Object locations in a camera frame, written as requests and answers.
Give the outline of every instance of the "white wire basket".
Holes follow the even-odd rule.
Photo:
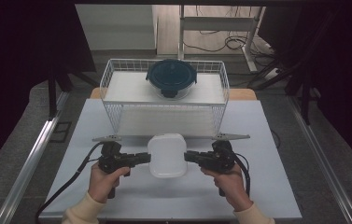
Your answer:
[[[158,96],[146,81],[148,69],[160,60],[111,59],[100,83],[100,95],[115,134],[154,136],[179,133],[212,137],[229,99],[225,65],[220,61],[183,61],[197,71],[197,83],[179,100]]]

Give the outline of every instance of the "human hand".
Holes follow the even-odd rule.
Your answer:
[[[121,167],[112,174],[99,168],[98,162],[92,166],[88,193],[98,203],[106,203],[109,192],[120,184],[120,176],[130,172],[129,167]]]
[[[225,192],[227,202],[234,208],[235,212],[247,210],[253,202],[248,198],[245,191],[242,171],[238,164],[227,174],[220,174],[205,168],[201,168],[205,175],[214,177],[214,183]]]

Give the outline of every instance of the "metal rail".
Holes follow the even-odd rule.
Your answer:
[[[2,208],[0,209],[0,223],[9,223],[15,214],[16,209],[21,201],[21,197],[27,189],[30,183],[31,177],[34,174],[35,168],[41,159],[41,156],[45,150],[45,147],[50,139],[56,124],[63,112],[63,105],[68,98],[67,92],[62,92],[57,101],[57,113],[52,120],[48,120],[41,133],[35,141],[33,148],[31,149],[30,155],[24,163],[15,183],[12,186],[7,198],[5,199]]]
[[[316,157],[317,163],[320,166],[321,172],[325,176],[328,185],[335,197],[335,200],[339,204],[342,213],[345,216],[347,223],[352,223],[352,202],[347,195],[345,188],[339,181],[337,175],[333,171],[330,162],[327,159],[320,143],[317,141],[316,136],[312,128],[305,124],[303,117],[299,111],[301,111],[298,102],[295,97],[289,97],[289,103],[292,107],[296,120],[300,124],[303,134],[312,149],[313,154]]]

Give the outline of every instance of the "white wall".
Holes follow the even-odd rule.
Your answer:
[[[155,49],[154,6],[76,5],[91,50]]]

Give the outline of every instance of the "gray floor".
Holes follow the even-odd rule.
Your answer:
[[[132,56],[125,54],[109,55],[107,52],[95,52],[93,56],[97,74],[88,75],[96,80],[100,80],[106,60],[109,57],[173,57],[144,54],[133,54]],[[237,86],[238,88],[245,87],[245,82],[251,79],[251,76],[244,75],[247,73],[247,68],[243,57],[189,55],[186,58],[224,61],[227,72],[231,74],[230,82],[233,84],[242,83]],[[72,130],[77,123],[80,110],[85,99],[90,96],[91,86],[73,76],[71,78],[75,87],[70,92],[60,120],[60,122],[71,122],[71,132],[66,136],[63,143],[51,142],[48,144],[10,223],[34,223],[35,211],[47,197],[67,148],[67,143],[72,135]],[[283,91],[286,83],[287,81],[284,80],[264,91],[256,92],[270,128],[280,137],[281,145],[278,151],[303,215],[303,219],[277,220],[276,223],[346,223],[344,215],[317,165],[317,159],[291,110],[289,98]],[[42,83],[31,90],[30,104],[26,107],[20,122],[1,149],[0,208],[48,117],[48,110],[47,84]],[[333,170],[338,175],[352,201],[352,150],[323,117],[315,102],[310,104],[310,118],[311,127],[317,136],[317,140],[322,145]],[[62,138],[61,133],[52,136],[53,140]],[[274,140],[279,143],[276,136],[274,136]]]

